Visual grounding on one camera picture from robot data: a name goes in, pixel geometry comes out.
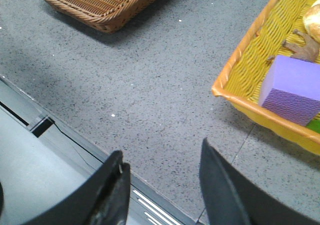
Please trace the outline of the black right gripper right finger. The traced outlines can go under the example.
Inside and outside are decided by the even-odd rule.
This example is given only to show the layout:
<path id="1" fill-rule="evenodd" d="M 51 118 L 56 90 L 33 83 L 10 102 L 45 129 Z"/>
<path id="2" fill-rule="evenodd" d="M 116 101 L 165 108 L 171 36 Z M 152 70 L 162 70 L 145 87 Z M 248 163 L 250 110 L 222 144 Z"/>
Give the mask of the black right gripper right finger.
<path id="1" fill-rule="evenodd" d="M 212 147 L 201 145 L 199 180 L 211 225 L 316 225 L 248 180 Z"/>

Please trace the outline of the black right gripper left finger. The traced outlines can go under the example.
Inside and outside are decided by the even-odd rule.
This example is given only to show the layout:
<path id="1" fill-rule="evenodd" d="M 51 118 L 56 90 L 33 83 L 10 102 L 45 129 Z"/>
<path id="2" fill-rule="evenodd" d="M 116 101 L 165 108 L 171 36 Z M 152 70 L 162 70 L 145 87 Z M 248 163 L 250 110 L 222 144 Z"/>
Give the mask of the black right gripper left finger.
<path id="1" fill-rule="evenodd" d="M 29 225 L 124 225 L 129 213 L 131 169 L 114 151 L 101 167 L 64 200 Z"/>

